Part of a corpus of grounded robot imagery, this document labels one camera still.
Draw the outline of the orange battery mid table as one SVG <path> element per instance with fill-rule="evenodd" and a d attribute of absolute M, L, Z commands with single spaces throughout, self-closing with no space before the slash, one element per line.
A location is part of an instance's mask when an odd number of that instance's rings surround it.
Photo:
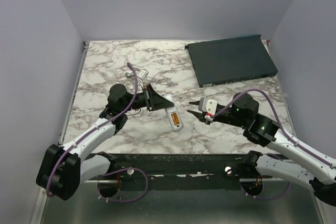
<path fill-rule="evenodd" d="M 172 118 L 174 126 L 180 127 L 180 124 L 181 124 L 180 119 L 176 112 L 171 113 L 171 118 Z"/>

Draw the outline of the white remote control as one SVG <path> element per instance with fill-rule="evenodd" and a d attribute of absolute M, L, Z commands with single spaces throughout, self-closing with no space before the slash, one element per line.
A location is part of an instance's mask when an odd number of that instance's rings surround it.
<path fill-rule="evenodd" d="M 167 94 L 165 96 L 165 98 L 167 100 L 169 100 L 170 102 L 173 103 L 172 107 L 169 107 L 167 109 L 165 109 L 165 113 L 167 115 L 167 118 L 169 120 L 169 123 L 171 125 L 171 128 L 174 132 L 178 132 L 183 128 L 183 122 L 182 122 L 182 118 L 180 117 L 180 114 L 177 110 L 177 107 L 175 105 L 173 96 L 171 94 Z"/>

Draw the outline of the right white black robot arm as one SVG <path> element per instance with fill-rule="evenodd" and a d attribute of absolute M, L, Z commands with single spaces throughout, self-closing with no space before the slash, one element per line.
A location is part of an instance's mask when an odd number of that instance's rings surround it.
<path fill-rule="evenodd" d="M 250 142 L 291 160 L 288 163 L 250 151 L 250 158 L 241 165 L 246 177 L 259 174 L 280 178 L 306 188 L 320 201 L 335 206 L 335 159 L 290 134 L 279 118 L 272 120 L 260 114 L 259 103 L 249 93 L 250 90 L 246 90 L 235 94 L 226 106 L 202 97 L 193 102 L 198 111 L 191 114 L 207 125 L 220 122 L 241 127 L 244 137 Z"/>

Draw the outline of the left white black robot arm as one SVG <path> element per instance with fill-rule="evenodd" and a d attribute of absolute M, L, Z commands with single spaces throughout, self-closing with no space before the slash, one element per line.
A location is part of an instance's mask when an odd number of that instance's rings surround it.
<path fill-rule="evenodd" d="M 112 179 L 116 175 L 116 166 L 107 154 L 93 155 L 92 152 L 124 127 L 129 110 L 164 109 L 169 121 L 178 114 L 171 94 L 161 96 L 150 84 L 142 90 L 141 93 L 130 94 L 124 85 L 113 85 L 108 103 L 93 126 L 62 146 L 53 144 L 47 148 L 36 178 L 36 184 L 46 190 L 47 196 L 68 200 L 80 183 L 99 175 L 104 179 Z"/>

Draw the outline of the dark green flat electronics box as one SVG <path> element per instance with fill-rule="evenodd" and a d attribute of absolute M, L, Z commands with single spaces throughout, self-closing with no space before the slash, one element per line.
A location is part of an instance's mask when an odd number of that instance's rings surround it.
<path fill-rule="evenodd" d="M 273 77 L 278 69 L 261 35 L 185 45 L 200 88 Z"/>

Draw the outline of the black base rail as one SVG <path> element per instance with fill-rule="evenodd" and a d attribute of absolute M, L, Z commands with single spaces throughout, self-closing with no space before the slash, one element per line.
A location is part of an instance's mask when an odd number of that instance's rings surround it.
<path fill-rule="evenodd" d="M 249 154 L 109 154 L 108 170 L 97 179 L 114 179 L 121 190 L 239 190 L 240 180 L 260 177 L 260 153 Z"/>

